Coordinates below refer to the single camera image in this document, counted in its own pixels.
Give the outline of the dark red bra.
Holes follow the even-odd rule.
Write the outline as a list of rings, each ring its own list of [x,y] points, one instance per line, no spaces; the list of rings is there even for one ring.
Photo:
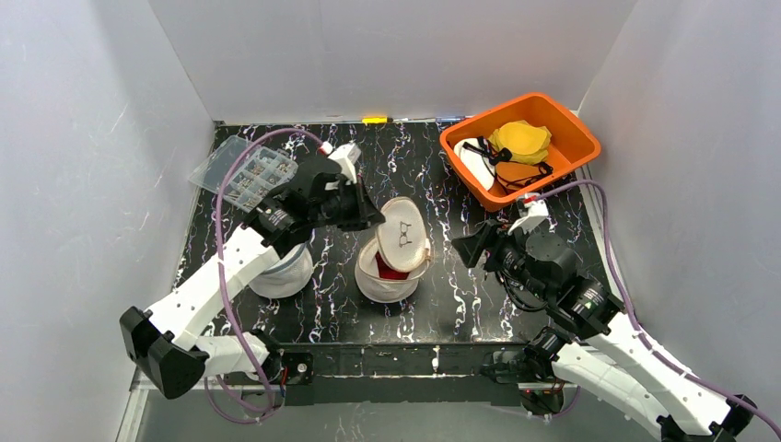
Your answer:
[[[391,268],[383,259],[381,253],[378,251],[375,254],[375,260],[378,268],[378,275],[381,279],[404,281],[408,279],[409,274],[406,272],[399,272]]]

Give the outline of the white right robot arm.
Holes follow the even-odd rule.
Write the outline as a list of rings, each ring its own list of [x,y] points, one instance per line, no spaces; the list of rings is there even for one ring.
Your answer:
[[[578,271],[577,255],[555,234],[488,221],[452,245],[468,268],[485,257],[484,270],[513,302],[519,290],[542,300],[554,322],[522,354],[493,364],[492,374],[518,366],[541,379],[571,381],[660,441],[734,441],[751,422],[752,401],[706,389],[687,369],[660,361],[661,349],[641,338],[616,296]]]

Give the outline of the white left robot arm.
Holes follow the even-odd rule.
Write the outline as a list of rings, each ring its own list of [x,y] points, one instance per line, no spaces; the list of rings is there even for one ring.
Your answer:
[[[119,324],[125,351],[168,399],[199,381],[256,373],[273,351],[261,331],[243,332],[231,301],[251,280],[309,241],[318,227],[361,231],[384,223],[353,161],[315,156],[266,193],[230,237],[216,234],[216,255],[146,309],[128,308]]]

